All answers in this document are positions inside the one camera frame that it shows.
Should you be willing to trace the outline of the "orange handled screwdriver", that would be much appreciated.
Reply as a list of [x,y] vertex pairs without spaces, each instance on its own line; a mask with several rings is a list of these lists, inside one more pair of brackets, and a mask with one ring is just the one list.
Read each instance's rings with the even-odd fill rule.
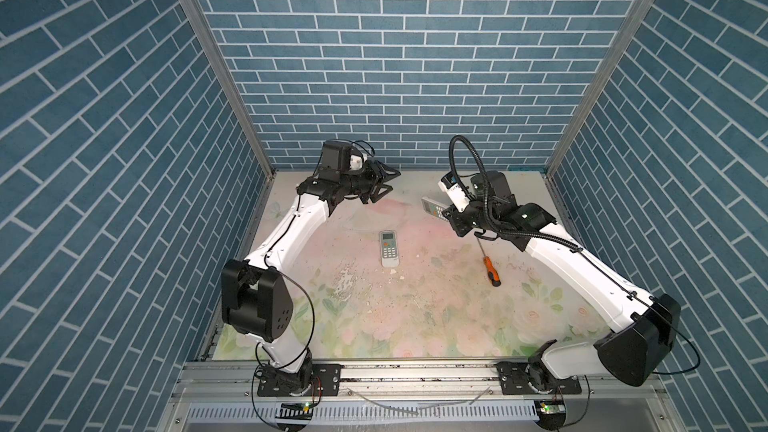
[[499,287],[501,285],[501,280],[500,280],[498,271],[494,267],[490,257],[486,254],[485,249],[483,248],[483,245],[482,245],[482,241],[479,238],[477,238],[477,243],[482,254],[482,260],[486,269],[488,279],[493,287]]

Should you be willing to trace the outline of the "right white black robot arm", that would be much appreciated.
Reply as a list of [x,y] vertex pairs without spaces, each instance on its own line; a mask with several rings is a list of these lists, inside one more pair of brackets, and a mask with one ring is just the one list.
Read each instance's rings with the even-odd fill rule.
[[653,296],[620,276],[576,243],[541,206],[505,203],[501,212],[495,218],[481,202],[472,201],[464,209],[451,205],[442,215],[460,237],[492,231],[538,260],[589,303],[609,328],[602,338],[546,342],[528,359],[531,385],[548,392],[560,380],[592,374],[643,385],[674,347],[679,303],[667,294]]

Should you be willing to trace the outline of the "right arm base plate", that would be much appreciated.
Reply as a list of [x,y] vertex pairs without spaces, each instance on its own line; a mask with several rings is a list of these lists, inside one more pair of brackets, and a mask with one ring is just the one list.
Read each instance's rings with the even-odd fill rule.
[[576,377],[557,379],[540,364],[522,360],[504,360],[494,365],[504,395],[579,395],[582,387]]

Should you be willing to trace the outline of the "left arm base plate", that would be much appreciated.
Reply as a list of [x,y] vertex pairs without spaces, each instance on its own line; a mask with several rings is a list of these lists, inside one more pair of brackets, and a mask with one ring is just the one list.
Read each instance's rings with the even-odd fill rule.
[[338,395],[343,367],[336,363],[304,364],[295,373],[266,365],[256,375],[258,397]]

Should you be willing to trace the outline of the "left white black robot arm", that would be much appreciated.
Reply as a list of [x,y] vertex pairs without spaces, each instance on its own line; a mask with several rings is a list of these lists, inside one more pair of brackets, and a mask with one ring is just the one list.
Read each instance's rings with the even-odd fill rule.
[[276,228],[244,259],[232,259],[221,273],[224,323],[257,340],[269,366],[296,374],[309,360],[311,340],[290,327],[293,298],[288,285],[302,287],[288,273],[312,235],[345,200],[375,203],[393,190],[401,172],[374,158],[351,159],[346,166],[322,165],[296,188],[297,196]]

